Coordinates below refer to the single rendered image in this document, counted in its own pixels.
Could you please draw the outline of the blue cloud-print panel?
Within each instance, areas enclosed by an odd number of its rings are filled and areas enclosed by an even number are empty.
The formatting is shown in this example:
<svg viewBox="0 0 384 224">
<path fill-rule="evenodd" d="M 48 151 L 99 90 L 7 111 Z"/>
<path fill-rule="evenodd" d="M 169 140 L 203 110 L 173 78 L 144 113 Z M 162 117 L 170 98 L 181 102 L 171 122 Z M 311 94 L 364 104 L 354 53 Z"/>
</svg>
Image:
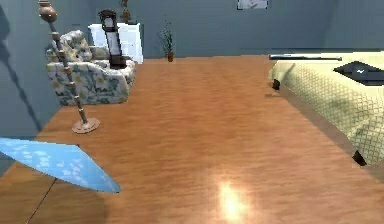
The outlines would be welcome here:
<svg viewBox="0 0 384 224">
<path fill-rule="evenodd" d="M 121 191 L 118 183 L 77 145 L 0 138 L 0 152 L 74 185 L 108 193 Z"/>
</svg>

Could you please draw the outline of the brown statue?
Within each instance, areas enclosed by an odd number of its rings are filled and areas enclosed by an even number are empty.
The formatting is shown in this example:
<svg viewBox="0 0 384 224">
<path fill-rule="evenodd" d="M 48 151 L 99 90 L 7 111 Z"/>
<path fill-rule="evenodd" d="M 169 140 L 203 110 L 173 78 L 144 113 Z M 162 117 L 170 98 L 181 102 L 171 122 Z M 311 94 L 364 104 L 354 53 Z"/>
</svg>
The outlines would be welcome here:
<svg viewBox="0 0 384 224">
<path fill-rule="evenodd" d="M 122 20 L 124 23 L 129 23 L 131 20 L 131 14 L 128 9 L 128 0 L 121 0 L 121 7 L 122 7 Z"/>
</svg>

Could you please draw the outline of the black laptop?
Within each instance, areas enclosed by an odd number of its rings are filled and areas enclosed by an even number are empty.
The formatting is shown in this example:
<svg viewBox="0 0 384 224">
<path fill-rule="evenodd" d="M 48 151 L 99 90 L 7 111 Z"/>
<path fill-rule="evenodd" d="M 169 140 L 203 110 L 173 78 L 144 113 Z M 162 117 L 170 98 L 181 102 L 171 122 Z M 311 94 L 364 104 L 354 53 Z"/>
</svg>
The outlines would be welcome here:
<svg viewBox="0 0 384 224">
<path fill-rule="evenodd" d="M 334 71 L 365 86 L 384 85 L 384 70 L 360 61 L 336 67 Z"/>
</svg>

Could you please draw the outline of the framed wall picture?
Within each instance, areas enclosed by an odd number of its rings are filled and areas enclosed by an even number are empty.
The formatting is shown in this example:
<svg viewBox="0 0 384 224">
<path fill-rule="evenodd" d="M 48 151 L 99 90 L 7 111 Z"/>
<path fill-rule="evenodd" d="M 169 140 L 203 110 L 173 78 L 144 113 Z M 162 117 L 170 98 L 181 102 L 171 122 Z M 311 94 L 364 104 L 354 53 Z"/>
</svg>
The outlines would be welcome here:
<svg viewBox="0 0 384 224">
<path fill-rule="evenodd" d="M 267 9 L 268 5 L 269 5 L 269 0 L 238 0 L 237 1 L 238 10 Z"/>
</svg>

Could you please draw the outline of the bed with yellow quilt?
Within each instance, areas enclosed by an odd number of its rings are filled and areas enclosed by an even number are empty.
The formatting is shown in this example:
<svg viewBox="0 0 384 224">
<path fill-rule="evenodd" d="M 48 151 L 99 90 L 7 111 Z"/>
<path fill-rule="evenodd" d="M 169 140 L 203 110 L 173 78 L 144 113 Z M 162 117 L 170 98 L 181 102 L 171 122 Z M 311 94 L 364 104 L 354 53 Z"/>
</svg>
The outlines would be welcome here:
<svg viewBox="0 0 384 224">
<path fill-rule="evenodd" d="M 284 86 L 340 130 L 368 165 L 384 161 L 384 85 L 365 86 L 334 71 L 360 61 L 384 70 L 384 50 L 295 56 L 336 60 L 273 60 L 272 88 Z"/>
</svg>

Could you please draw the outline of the dark grandfather clock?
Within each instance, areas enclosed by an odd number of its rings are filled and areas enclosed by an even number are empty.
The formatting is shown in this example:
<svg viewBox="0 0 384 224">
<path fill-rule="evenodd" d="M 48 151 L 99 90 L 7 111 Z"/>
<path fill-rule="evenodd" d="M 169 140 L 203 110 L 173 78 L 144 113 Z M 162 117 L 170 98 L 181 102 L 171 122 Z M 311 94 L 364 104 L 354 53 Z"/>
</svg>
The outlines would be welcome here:
<svg viewBox="0 0 384 224">
<path fill-rule="evenodd" d="M 111 9 L 104 9 L 99 12 L 102 29 L 105 32 L 111 69 L 124 69 L 127 67 L 126 60 L 122 55 L 120 38 L 116 21 L 116 13 Z"/>
</svg>

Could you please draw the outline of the black baseball bat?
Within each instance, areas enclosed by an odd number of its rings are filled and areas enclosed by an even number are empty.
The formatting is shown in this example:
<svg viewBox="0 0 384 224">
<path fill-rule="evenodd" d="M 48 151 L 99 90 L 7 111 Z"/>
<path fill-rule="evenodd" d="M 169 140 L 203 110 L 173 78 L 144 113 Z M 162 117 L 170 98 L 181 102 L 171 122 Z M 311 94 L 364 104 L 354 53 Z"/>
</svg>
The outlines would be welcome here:
<svg viewBox="0 0 384 224">
<path fill-rule="evenodd" d="M 268 58 L 269 60 L 343 60 L 342 57 L 295 56 L 286 54 L 270 54 Z"/>
</svg>

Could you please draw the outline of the white chest of drawers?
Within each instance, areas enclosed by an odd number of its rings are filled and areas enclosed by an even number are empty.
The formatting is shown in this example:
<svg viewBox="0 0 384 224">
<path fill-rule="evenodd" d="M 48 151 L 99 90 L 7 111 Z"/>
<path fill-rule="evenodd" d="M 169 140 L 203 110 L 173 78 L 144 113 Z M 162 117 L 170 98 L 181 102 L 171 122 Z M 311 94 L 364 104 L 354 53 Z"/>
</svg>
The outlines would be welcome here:
<svg viewBox="0 0 384 224">
<path fill-rule="evenodd" d="M 118 23 L 118 32 L 122 54 L 129 56 L 138 64 L 143 63 L 143 51 L 141 43 L 140 24 L 129 25 L 126 23 Z M 93 44 L 97 47 L 107 47 L 107 40 L 101 24 L 91 24 L 88 26 Z"/>
</svg>

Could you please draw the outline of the brown floor lamp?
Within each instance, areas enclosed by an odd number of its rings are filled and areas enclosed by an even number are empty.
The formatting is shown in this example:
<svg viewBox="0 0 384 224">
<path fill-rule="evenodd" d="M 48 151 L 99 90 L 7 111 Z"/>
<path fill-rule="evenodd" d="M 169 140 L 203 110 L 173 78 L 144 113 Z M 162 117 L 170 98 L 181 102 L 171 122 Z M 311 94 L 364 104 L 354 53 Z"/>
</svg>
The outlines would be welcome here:
<svg viewBox="0 0 384 224">
<path fill-rule="evenodd" d="M 71 88 L 71 94 L 72 94 L 73 100 L 77 106 L 78 113 L 81 117 L 81 120 L 76 122 L 73 125 L 72 131 L 76 134 L 90 133 L 99 127 L 100 121 L 96 118 L 87 118 L 85 114 L 85 109 L 81 104 L 80 96 L 76 90 L 76 83 L 73 81 L 73 78 L 72 78 L 72 69 L 68 64 L 66 54 L 63 50 L 63 47 L 60 41 L 60 34 L 54 26 L 54 22 L 57 20 L 57 12 L 53 8 L 49 0 L 38 0 L 38 4 L 39 4 L 39 16 L 42 20 L 47 22 L 50 27 L 51 37 L 52 37 L 52 40 L 55 42 L 56 48 L 57 48 L 56 55 L 63 64 L 63 70 L 69 80 L 69 86 Z"/>
</svg>

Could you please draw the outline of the potted house plant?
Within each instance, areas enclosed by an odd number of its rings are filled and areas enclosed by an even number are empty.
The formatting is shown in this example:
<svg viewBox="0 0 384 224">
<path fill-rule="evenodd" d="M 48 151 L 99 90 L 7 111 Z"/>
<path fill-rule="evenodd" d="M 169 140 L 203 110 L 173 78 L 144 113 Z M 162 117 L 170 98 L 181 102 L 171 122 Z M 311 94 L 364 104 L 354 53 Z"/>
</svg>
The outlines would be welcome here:
<svg viewBox="0 0 384 224">
<path fill-rule="evenodd" d="M 164 54 L 167 56 L 167 60 L 172 62 L 174 60 L 173 34 L 171 23 L 168 20 L 164 21 L 164 26 L 160 31 L 160 38 Z"/>
</svg>

